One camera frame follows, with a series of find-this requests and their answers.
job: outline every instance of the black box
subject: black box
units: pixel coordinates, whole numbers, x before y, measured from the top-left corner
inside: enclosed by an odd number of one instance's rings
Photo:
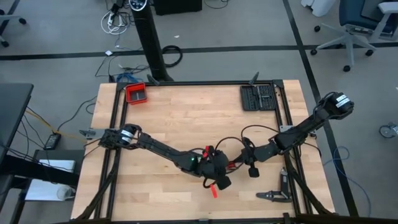
[[[157,15],[198,12],[202,9],[202,0],[154,0]]]

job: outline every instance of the wooden table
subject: wooden table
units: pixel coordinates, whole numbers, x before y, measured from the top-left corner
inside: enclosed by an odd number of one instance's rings
[[[284,86],[293,122],[299,124],[308,116],[300,83],[298,80],[284,80]],[[115,88],[116,84],[101,84],[92,128],[109,127]],[[138,124],[153,138],[181,151],[215,146],[226,136],[240,137],[243,127],[250,124],[278,129],[274,111],[242,110],[238,85],[157,86],[148,87],[147,95],[147,103],[128,106],[126,123]],[[119,124],[124,97],[120,99],[116,124]],[[278,100],[284,114],[281,99]],[[257,146],[267,144],[274,134],[264,128],[249,128],[244,133]],[[316,144],[313,138],[308,138],[307,142]],[[87,152],[95,145],[87,147]],[[242,145],[238,141],[228,140],[221,144],[220,149],[234,159],[240,154]],[[72,218],[79,216],[95,195],[103,157],[104,149],[99,148],[85,159]],[[303,145],[302,163],[308,186],[319,201],[333,211],[318,151]],[[229,175],[232,185],[218,191],[218,198],[213,198],[211,191],[202,187],[203,178],[184,174],[172,162],[149,151],[122,150],[112,220],[274,218],[281,217],[284,212],[294,216],[291,203],[276,203],[255,196],[257,192],[279,190],[283,157],[275,156],[266,162],[257,162],[256,166],[260,178],[250,178],[248,167],[243,166]],[[297,189],[304,210],[301,190],[298,186]],[[108,195],[104,196],[102,217],[106,213]]]

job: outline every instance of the metal bracket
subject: metal bracket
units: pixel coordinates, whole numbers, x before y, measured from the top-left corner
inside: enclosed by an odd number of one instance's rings
[[[279,126],[279,129],[281,132],[285,132],[293,127],[294,127],[293,125],[281,125],[281,126]],[[315,136],[317,136],[317,131],[311,131],[309,134],[311,137],[315,137]]]
[[[105,129],[87,129],[87,130],[79,130],[79,133],[82,134],[86,140],[100,139],[105,133]]]

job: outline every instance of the red container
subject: red container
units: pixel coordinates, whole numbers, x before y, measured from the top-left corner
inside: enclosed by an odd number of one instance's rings
[[[126,101],[131,105],[145,103],[147,101],[145,83],[136,83],[126,86]]]

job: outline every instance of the clamp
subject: clamp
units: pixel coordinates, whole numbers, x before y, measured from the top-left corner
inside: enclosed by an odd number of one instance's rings
[[[256,197],[270,200],[271,202],[282,202],[289,203],[292,202],[290,198],[291,193],[289,193],[289,185],[287,183],[287,172],[285,168],[280,171],[280,187],[281,190],[270,190],[268,192],[260,192],[256,194]]]

